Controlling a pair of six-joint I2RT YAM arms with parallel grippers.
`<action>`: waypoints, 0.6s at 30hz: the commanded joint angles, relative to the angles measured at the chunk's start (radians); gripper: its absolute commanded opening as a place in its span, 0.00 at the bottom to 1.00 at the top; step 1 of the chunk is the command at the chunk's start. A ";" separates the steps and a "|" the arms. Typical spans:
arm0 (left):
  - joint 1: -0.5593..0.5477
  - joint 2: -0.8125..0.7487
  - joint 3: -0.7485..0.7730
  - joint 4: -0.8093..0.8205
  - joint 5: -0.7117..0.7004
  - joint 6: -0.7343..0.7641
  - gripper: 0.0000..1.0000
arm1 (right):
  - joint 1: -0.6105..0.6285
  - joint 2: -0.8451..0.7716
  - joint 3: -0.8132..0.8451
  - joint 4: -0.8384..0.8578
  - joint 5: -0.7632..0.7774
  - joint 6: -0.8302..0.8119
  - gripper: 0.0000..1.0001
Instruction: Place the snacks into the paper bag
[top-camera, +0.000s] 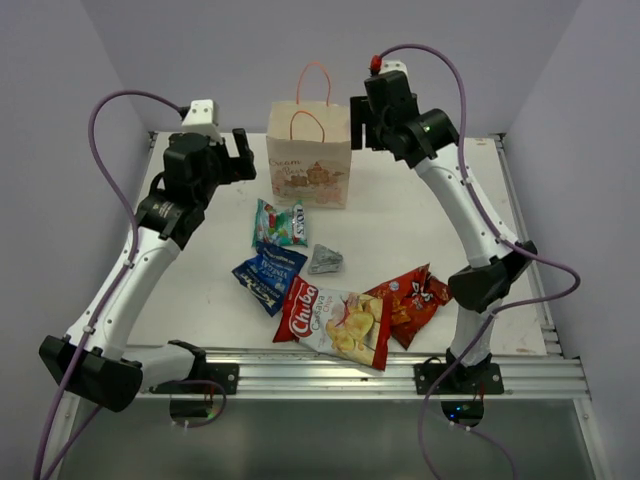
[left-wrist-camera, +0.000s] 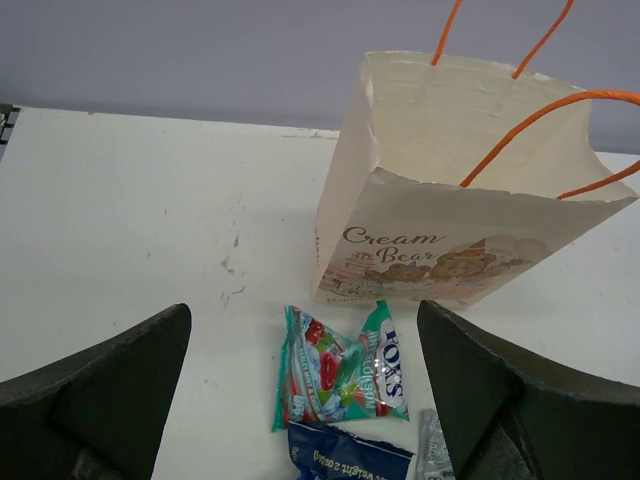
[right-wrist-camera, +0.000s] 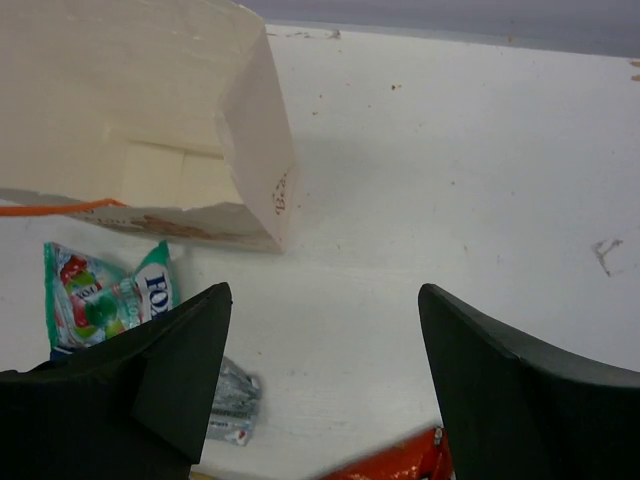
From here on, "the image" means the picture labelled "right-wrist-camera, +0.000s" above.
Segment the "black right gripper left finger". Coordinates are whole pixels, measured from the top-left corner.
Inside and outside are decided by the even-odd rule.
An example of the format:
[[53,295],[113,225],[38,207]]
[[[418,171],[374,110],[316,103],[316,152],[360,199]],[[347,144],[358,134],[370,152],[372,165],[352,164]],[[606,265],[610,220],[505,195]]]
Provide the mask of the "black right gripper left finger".
[[1,375],[5,479],[185,479],[202,455],[227,283],[86,350]]

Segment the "silver foil snack packet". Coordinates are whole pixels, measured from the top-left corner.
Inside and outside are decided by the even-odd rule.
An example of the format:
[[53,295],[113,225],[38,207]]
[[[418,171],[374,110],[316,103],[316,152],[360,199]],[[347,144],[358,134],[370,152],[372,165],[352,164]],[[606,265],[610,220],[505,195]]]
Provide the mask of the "silver foil snack packet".
[[257,423],[261,397],[259,378],[224,357],[209,414],[206,438],[246,446]]

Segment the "red Doritos chip bag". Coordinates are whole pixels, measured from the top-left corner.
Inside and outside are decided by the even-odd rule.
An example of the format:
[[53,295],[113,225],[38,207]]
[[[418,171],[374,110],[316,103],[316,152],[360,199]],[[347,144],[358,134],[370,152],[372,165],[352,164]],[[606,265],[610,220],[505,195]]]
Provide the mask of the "red Doritos chip bag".
[[448,436],[437,426],[356,460],[325,480],[447,480],[454,476]]

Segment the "white paper bag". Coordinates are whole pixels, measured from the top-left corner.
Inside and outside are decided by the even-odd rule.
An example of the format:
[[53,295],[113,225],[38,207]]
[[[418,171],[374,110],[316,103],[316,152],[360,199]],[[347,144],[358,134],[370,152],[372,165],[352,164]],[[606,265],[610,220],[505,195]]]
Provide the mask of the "white paper bag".
[[280,251],[296,159],[264,20],[231,1],[5,1],[1,213]]

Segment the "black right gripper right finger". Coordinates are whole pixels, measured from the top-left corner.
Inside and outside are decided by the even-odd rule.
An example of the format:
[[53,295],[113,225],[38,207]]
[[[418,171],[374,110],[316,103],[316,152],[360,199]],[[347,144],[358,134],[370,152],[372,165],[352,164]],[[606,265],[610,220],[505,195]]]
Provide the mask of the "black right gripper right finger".
[[638,478],[638,372],[553,346],[434,284],[418,308],[457,478]]

